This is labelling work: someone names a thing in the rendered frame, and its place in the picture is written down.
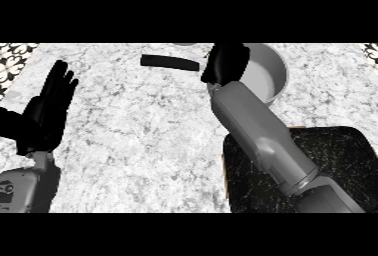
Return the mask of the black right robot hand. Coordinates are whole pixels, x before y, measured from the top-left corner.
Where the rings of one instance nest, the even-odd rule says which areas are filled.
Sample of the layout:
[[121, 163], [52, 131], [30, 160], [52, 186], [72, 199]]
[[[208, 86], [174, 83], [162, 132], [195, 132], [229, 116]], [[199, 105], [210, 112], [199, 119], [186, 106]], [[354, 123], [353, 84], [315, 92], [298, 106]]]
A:
[[250, 48], [242, 43], [216, 43], [208, 56], [201, 81], [224, 86], [238, 81], [250, 61]]

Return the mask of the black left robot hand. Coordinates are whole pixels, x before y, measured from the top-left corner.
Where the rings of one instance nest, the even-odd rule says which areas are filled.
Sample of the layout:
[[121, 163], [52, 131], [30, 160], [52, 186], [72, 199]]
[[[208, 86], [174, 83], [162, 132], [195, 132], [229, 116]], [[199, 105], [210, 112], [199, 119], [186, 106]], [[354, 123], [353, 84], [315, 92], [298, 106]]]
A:
[[16, 142], [16, 154], [52, 152], [61, 144], [68, 108], [78, 79], [68, 63], [58, 60], [50, 69], [41, 92], [27, 104], [22, 113], [0, 107], [0, 138]]

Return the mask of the grey metal pot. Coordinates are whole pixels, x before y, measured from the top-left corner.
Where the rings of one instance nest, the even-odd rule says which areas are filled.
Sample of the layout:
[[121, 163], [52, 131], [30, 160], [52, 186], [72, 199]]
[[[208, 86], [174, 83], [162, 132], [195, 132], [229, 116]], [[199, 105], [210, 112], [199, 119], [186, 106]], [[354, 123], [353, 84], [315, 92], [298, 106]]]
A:
[[281, 54], [263, 43], [242, 43], [250, 48], [250, 61], [244, 75], [238, 81], [224, 86], [210, 84], [211, 100], [227, 103], [245, 100], [270, 105], [287, 89], [288, 67]]

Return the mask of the black speckled tray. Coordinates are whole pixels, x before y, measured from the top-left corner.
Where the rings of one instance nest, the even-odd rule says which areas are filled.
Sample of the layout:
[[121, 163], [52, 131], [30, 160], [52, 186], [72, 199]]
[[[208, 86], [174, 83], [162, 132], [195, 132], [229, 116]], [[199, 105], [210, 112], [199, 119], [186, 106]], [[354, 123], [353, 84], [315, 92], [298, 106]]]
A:
[[[362, 132], [347, 126], [291, 128], [304, 154], [337, 181], [366, 213], [378, 213], [378, 156]], [[227, 195], [233, 213], [297, 213], [309, 195], [287, 197], [258, 171], [232, 135], [223, 141]]]

